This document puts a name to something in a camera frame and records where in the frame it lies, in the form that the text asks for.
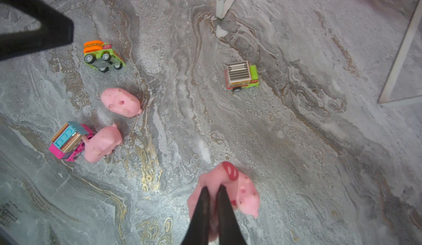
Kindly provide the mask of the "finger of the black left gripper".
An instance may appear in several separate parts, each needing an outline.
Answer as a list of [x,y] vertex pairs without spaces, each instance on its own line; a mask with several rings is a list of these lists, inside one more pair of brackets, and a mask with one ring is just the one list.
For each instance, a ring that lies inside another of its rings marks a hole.
[[1,60],[37,53],[72,44],[73,21],[41,0],[1,0],[35,18],[41,26],[36,31],[1,35]]

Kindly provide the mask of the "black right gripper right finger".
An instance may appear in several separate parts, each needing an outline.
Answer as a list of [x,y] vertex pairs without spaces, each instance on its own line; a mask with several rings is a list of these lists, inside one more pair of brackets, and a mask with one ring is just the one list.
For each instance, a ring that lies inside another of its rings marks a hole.
[[221,185],[216,195],[220,245],[247,245],[238,225],[226,187]]

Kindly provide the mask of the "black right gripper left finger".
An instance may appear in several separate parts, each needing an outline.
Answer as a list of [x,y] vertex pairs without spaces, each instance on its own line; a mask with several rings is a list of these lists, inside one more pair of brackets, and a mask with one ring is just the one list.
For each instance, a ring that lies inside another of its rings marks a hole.
[[189,228],[181,245],[207,245],[209,244],[210,228],[210,195],[207,187],[201,189]]

